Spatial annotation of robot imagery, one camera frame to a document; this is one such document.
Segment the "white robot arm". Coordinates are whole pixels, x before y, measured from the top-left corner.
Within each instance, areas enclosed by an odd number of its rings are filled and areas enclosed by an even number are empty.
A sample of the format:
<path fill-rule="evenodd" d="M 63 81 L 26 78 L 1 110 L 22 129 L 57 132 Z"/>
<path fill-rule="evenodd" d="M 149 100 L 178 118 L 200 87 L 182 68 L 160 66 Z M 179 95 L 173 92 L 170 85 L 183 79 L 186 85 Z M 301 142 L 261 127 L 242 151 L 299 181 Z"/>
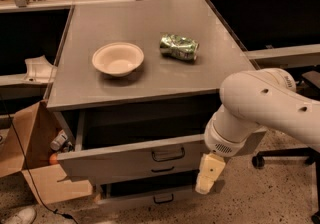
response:
<path fill-rule="evenodd" d="M 221 106 L 206 125 L 210 150 L 201 158 L 196 191 L 210 192 L 247 138 L 262 127 L 281 131 L 320 151 L 320 102 L 296 93 L 292 76 L 279 68 L 242 71 L 228 76 L 219 90 Z"/>

